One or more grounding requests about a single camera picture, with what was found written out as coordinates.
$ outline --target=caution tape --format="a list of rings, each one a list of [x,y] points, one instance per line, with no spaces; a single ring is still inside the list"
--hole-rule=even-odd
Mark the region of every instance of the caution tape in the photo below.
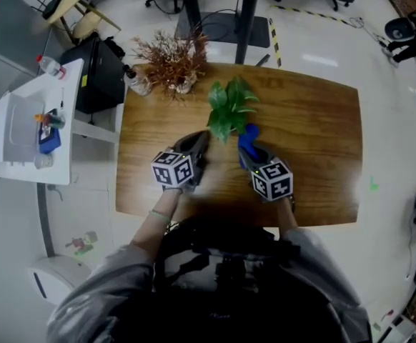
[[[339,21],[343,24],[346,24],[347,26],[351,26],[352,28],[358,28],[354,24],[352,24],[348,21],[345,21],[344,19],[335,18],[334,16],[330,16],[330,15],[326,15],[326,14],[313,13],[312,11],[300,10],[300,9],[296,9],[296,8],[286,8],[284,6],[278,6],[278,5],[272,5],[272,8],[277,8],[277,9],[281,9],[281,10],[288,10],[288,11],[295,11],[297,13],[307,13],[309,15],[319,16],[320,18],[326,18],[326,19],[333,20],[333,21]]]
[[[272,41],[273,41],[273,49],[274,55],[277,58],[278,69],[281,67],[281,55],[279,54],[279,45],[278,45],[278,38],[277,38],[277,30],[274,27],[273,19],[269,18],[268,22],[270,24],[270,29],[272,30]]]

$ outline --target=green plant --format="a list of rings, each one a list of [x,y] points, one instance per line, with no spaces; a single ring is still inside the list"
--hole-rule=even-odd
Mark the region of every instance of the green plant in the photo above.
[[[249,84],[239,76],[229,81],[226,89],[216,81],[208,96],[212,112],[209,115],[209,129],[218,139],[227,142],[230,132],[237,130],[240,134],[246,132],[247,112],[255,109],[245,106],[246,102],[259,101],[252,93]]]

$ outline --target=blue object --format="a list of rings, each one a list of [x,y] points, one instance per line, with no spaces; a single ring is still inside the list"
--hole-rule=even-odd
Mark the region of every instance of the blue object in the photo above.
[[[255,158],[256,160],[259,160],[259,156],[257,155],[257,152],[254,149],[252,143],[258,136],[259,127],[252,123],[248,123],[246,125],[245,134],[240,134],[238,136],[238,148],[243,148],[249,155],[251,155],[251,157]],[[241,168],[246,169],[241,159],[239,159],[239,165],[241,166]]]
[[[39,152],[42,154],[50,154],[52,153],[57,147],[61,145],[60,142],[60,133],[58,129],[51,128],[51,134],[42,141],[39,141]]]

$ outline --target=dried plant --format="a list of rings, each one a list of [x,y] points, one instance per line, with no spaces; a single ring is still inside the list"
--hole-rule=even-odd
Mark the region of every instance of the dried plant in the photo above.
[[[150,82],[162,85],[164,94],[172,100],[180,99],[174,88],[183,84],[187,77],[204,75],[207,38],[203,34],[192,34],[183,40],[157,30],[151,43],[138,37],[132,41],[138,46],[133,49],[134,56],[149,63],[146,73]]]

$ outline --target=gray jacket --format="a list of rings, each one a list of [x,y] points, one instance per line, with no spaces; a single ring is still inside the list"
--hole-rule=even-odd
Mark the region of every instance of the gray jacket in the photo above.
[[[345,343],[371,342],[365,309],[316,235],[294,229],[287,239],[300,245],[301,251],[299,259],[283,268],[324,294]],[[118,321],[110,312],[126,300],[133,301],[134,294],[151,291],[153,272],[144,250],[132,245],[120,248],[55,309],[48,322],[47,342],[113,342],[110,331]]]

